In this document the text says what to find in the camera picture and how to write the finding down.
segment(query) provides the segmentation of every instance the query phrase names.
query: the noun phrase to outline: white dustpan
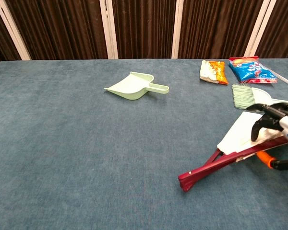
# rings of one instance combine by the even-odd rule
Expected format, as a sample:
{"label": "white dustpan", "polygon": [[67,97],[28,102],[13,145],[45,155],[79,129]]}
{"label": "white dustpan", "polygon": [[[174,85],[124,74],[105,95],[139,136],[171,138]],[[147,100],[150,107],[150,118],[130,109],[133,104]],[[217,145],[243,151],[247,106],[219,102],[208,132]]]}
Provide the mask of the white dustpan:
{"label": "white dustpan", "polygon": [[130,72],[130,74],[120,82],[109,88],[104,88],[129,100],[136,100],[142,97],[147,91],[168,93],[169,87],[165,85],[153,84],[154,76],[145,73]]}

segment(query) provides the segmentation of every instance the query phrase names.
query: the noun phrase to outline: broom bristles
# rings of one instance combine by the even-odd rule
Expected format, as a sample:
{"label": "broom bristles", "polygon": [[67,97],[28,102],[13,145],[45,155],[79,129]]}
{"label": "broom bristles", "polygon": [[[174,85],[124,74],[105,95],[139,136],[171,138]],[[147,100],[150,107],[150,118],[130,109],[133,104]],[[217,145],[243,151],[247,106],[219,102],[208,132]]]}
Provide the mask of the broom bristles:
{"label": "broom bristles", "polygon": [[232,85],[232,94],[234,97],[235,107],[238,109],[246,109],[247,107],[256,103],[251,87]]}

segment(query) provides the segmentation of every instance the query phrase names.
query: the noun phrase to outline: table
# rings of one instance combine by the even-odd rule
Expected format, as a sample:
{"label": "table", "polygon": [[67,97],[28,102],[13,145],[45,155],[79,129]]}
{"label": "table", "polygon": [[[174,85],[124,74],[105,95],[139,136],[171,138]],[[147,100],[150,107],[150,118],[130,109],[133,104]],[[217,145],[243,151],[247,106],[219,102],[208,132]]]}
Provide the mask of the table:
{"label": "table", "polygon": [[[288,78],[288,59],[261,62]],[[200,65],[0,62],[0,229],[288,229],[288,172],[256,157],[180,188],[242,112],[229,66],[224,86],[199,80]],[[169,93],[129,101],[103,89],[129,71]],[[282,81],[256,87],[288,100]],[[269,153],[288,159],[288,145]]]}

